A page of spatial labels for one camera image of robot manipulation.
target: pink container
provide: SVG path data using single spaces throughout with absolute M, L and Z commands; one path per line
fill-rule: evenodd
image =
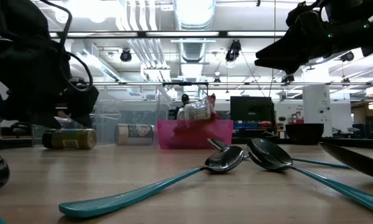
M 231 144 L 233 121 L 158 121 L 157 129 L 162 149 L 212 149 L 208 138 Z

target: ceiling duct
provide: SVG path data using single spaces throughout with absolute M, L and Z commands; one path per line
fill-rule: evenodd
M 173 7 L 177 30 L 211 29 L 216 0 L 173 0 Z M 179 49 L 181 62 L 198 63 L 205 56 L 206 43 L 180 43 Z M 202 65 L 181 65 L 181 72 L 186 77 L 197 78 L 200 76 L 202 69 Z

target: person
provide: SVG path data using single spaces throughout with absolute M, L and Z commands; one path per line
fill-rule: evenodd
M 175 108 L 175 119 L 177 119 L 177 114 L 180 111 L 181 108 L 183 108 L 185 105 L 189 104 L 189 96 L 187 94 L 183 94 L 181 96 L 182 106 Z

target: can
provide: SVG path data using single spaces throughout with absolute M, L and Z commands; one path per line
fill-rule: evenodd
M 154 142 L 155 126 L 149 124 L 118 124 L 114 138 L 117 145 L 146 146 Z
M 53 129 L 44 132 L 42 142 L 48 149 L 92 149 L 97 134 L 94 129 Z

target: desk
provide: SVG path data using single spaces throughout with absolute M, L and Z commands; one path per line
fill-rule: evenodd
M 335 160 L 319 146 L 282 146 L 293 157 Z M 373 157 L 373 150 L 359 149 Z M 331 224 L 373 223 L 373 212 L 294 170 L 266 172 L 252 161 L 224 175 L 200 172 L 153 197 L 92 220 L 63 217 L 58 204 L 143 187 L 200 166 L 212 150 L 102 146 L 90 151 L 3 149 L 11 169 L 0 190 L 8 224 Z M 354 170 L 296 162 L 325 177 L 373 194 L 373 178 Z

